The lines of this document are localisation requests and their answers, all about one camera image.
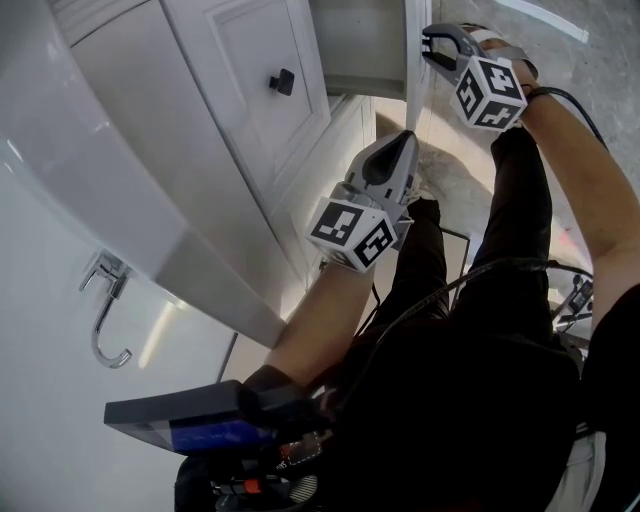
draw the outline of metal wall hook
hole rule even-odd
[[[107,368],[120,368],[125,365],[132,356],[129,349],[125,349],[120,352],[117,357],[109,358],[102,353],[102,349],[100,348],[100,331],[102,330],[104,321],[109,314],[111,306],[113,305],[113,301],[119,299],[120,295],[122,295],[124,286],[129,279],[130,270],[131,269],[121,260],[112,254],[103,251],[96,261],[94,261],[93,265],[91,265],[91,268],[82,280],[82,283],[80,283],[80,291],[83,291],[95,276],[104,277],[109,281],[107,300],[96,319],[93,332],[91,333],[91,349],[93,350],[93,354],[96,356],[98,362]]]

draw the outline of black shirt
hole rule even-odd
[[[596,329],[582,379],[560,346],[486,337],[446,321],[399,326],[377,351],[336,433],[328,461],[335,489],[329,494],[341,503],[334,508],[420,510],[472,497],[484,510],[542,512],[562,478],[576,426],[586,421],[607,434],[592,511],[624,511],[640,493],[638,313],[640,286]],[[345,359],[341,386],[355,380],[366,347]],[[261,375],[284,378],[262,370],[252,385]],[[198,491],[206,476],[181,473],[176,497],[191,503],[181,510],[206,510],[210,491]]]

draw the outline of blue screen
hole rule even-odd
[[[243,420],[171,428],[171,444],[177,452],[237,448],[274,438],[274,432],[254,427]]]

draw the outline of white wall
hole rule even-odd
[[[104,426],[104,404],[214,382],[233,333],[134,277],[102,335],[108,356],[126,347],[134,357],[119,370],[102,367],[90,333],[105,282],[78,292],[99,250],[0,165],[2,511],[173,510],[182,457]]]

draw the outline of forearm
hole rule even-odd
[[[266,363],[308,385],[346,354],[367,303],[366,274],[330,263],[291,317]]]
[[[550,96],[522,115],[576,217],[592,260],[640,240],[640,206],[621,169],[591,131]]]

